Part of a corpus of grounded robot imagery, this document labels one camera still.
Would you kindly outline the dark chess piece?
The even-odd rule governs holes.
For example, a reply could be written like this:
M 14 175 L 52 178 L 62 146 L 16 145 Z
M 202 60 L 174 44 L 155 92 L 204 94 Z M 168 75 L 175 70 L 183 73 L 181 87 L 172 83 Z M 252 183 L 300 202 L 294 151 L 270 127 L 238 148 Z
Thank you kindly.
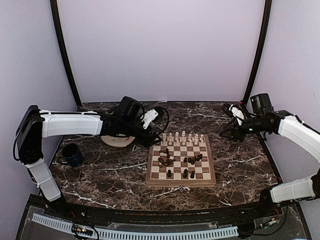
M 170 169 L 166 173 L 166 178 L 167 179 L 172 179 L 173 178 L 173 174 L 172 174 L 172 171 Z

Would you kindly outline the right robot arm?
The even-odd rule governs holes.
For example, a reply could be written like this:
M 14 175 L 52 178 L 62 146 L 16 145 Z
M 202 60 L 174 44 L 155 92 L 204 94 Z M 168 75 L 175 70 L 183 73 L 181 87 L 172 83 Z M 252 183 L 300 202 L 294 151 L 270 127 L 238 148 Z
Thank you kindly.
M 312 170 L 307 173 L 303 170 L 298 173 L 299 157 L 306 157 L 312 163 L 310 167 L 320 165 L 320 133 L 307 125 L 298 115 L 287 110 L 275 110 L 267 93 L 260 93 L 250 98 L 252 113 L 246 111 L 241 103 L 225 103 L 222 111 L 230 118 L 230 122 L 220 131 L 220 136 L 235 142 L 243 142 L 248 135 L 274 134 L 282 140 L 273 139 L 269 146 L 275 150 L 276 144 L 289 149 L 276 150 L 277 157 L 283 157 L 285 162 L 294 161 L 288 167 L 294 171 L 295 177 L 285 174 L 285 181 L 276 186 L 263 190 L 260 202 L 255 205 L 255 213 L 266 217 L 274 210 L 275 204 L 288 201 L 315 200 L 320 197 L 320 171 Z

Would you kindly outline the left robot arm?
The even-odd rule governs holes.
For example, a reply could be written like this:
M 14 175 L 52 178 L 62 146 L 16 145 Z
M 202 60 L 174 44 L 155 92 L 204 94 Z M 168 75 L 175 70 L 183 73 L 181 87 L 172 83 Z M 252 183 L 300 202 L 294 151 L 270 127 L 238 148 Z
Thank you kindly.
M 105 111 L 51 111 L 30 105 L 15 132 L 12 156 L 26 167 L 44 198 L 51 202 L 51 210 L 60 218 L 67 218 L 70 206 L 45 161 L 43 141 L 63 136 L 133 137 L 141 145 L 159 143 L 161 133 L 151 123 L 161 115 L 161 109 L 146 110 L 137 100 L 125 96 L 120 103 Z

